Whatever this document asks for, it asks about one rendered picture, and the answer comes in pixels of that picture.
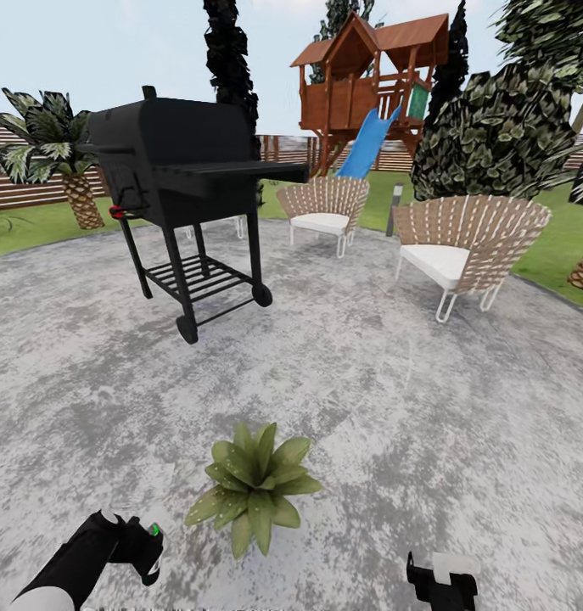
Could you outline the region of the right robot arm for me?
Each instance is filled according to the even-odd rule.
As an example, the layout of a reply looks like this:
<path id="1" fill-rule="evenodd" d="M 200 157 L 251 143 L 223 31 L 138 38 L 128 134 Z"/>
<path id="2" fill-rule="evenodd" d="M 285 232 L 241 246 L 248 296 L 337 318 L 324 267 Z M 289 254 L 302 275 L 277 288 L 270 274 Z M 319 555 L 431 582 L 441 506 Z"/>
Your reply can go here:
<path id="1" fill-rule="evenodd" d="M 431 604 L 431 611 L 475 611 L 479 591 L 474 575 L 480 572 L 475 558 L 433 552 L 433 569 L 418 568 L 412 561 L 409 552 L 407 579 L 416 586 L 418 599 Z"/>

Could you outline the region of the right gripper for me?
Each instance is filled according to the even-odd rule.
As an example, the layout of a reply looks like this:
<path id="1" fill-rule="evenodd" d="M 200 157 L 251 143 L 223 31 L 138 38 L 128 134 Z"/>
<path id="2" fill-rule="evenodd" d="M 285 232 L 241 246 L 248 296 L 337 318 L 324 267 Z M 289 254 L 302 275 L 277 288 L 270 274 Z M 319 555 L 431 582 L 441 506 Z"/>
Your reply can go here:
<path id="1" fill-rule="evenodd" d="M 418 599 L 431 604 L 431 611 L 441 601 L 457 604 L 463 611 L 475 611 L 474 595 L 478 595 L 479 591 L 473 575 L 451 572 L 451 585 L 443 585 L 434 579 L 433 569 L 418 568 L 412 561 L 412 552 L 409 552 L 407 579 L 416 586 Z"/>

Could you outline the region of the insectifuge atomizer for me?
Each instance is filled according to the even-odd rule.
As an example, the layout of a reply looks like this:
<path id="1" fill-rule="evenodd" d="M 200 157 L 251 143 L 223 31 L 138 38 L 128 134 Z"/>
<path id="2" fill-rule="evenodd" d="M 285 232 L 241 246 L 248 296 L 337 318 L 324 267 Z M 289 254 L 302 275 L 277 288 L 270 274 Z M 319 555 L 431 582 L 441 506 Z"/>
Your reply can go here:
<path id="1" fill-rule="evenodd" d="M 159 544 L 163 544 L 163 534 L 161 534 L 161 532 L 159 531 L 155 531 L 154 533 L 154 537 L 156 537 L 156 540 L 159 542 Z M 160 564 L 161 564 L 161 558 L 159 558 L 155 563 L 154 566 L 151 568 L 151 570 L 142 577 L 142 583 L 144 586 L 151 586 L 153 584 L 155 584 L 155 582 L 158 580 L 158 576 L 160 576 Z"/>

